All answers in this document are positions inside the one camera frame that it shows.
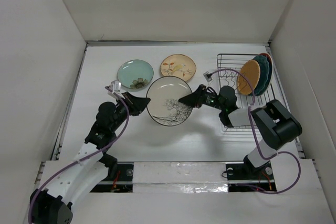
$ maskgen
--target wire dish rack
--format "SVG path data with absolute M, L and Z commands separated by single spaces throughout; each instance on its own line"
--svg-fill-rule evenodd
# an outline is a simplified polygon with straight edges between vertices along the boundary
M 253 59 L 256 54 L 218 54 L 217 55 L 217 69 L 221 70 L 223 68 L 231 68 L 238 72 L 240 72 L 240 69 L 242 66 L 248 61 Z M 219 79 L 219 86 L 230 86 L 234 88 L 235 94 L 237 97 L 237 106 L 240 108 L 247 108 L 249 104 L 252 103 L 252 96 L 250 95 L 242 95 L 238 91 L 238 74 L 236 72 L 227 70 L 227 71 L 220 71 L 218 72 L 218 79 Z M 267 91 L 256 97 L 256 103 L 255 105 L 265 105 L 267 102 L 276 99 L 273 84 L 269 86 Z M 222 130 L 228 134 L 230 132 L 246 132 L 246 136 L 250 137 L 250 133 L 252 132 L 251 126 L 239 126 L 235 128 L 227 128 L 222 125 Z

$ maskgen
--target black base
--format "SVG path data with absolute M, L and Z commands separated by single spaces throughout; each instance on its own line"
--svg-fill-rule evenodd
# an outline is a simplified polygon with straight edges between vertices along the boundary
M 265 171 L 268 167 L 272 168 L 270 162 L 266 163 L 254 173 L 251 173 L 248 169 L 246 169 L 246 164 L 244 163 L 226 164 L 225 175 L 227 176 L 229 191 L 253 191 L 250 187 L 236 186 L 237 183 L 258 186 L 266 191 L 276 191 L 274 182 L 271 182 L 271 189 L 269 187 L 269 182 L 265 182 L 265 180 L 268 179 L 264 176 L 264 174 L 268 176 L 269 180 L 274 181 L 273 174 L 268 175 Z

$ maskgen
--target stacked plates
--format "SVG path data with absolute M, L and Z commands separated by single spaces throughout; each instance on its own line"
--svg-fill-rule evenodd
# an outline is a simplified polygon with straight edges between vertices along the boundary
M 267 53 L 261 53 L 248 61 L 241 68 L 240 73 L 246 77 L 256 96 L 262 95 L 268 89 L 274 69 L 272 58 Z M 252 90 L 242 76 L 238 77 L 238 90 L 241 94 L 252 95 Z

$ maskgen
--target tree drawing on plate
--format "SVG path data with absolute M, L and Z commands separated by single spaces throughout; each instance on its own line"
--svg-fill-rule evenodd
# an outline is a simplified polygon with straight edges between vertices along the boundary
M 183 123 L 191 114 L 192 107 L 180 103 L 177 99 L 166 99 L 164 104 L 170 111 L 168 116 L 153 116 L 157 122 L 164 125 L 177 125 Z
M 161 70 L 165 73 L 167 73 L 169 76 L 174 75 L 175 72 L 182 72 L 183 76 L 185 76 L 186 74 L 193 74 L 192 71 L 190 71 L 189 69 L 185 70 L 184 67 L 186 67 L 185 64 L 178 64 L 176 66 L 174 66 L 174 62 L 165 62 L 161 65 Z

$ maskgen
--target white backdrop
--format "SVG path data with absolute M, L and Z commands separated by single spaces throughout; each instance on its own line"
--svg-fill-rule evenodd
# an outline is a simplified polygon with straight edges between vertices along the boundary
M 1 223 L 22 223 L 85 45 L 62 0 L 0 0 Z
M 85 40 L 267 42 L 288 0 L 64 0 Z
M 336 6 L 334 0 L 292 0 L 271 44 L 300 137 L 314 158 L 336 219 Z

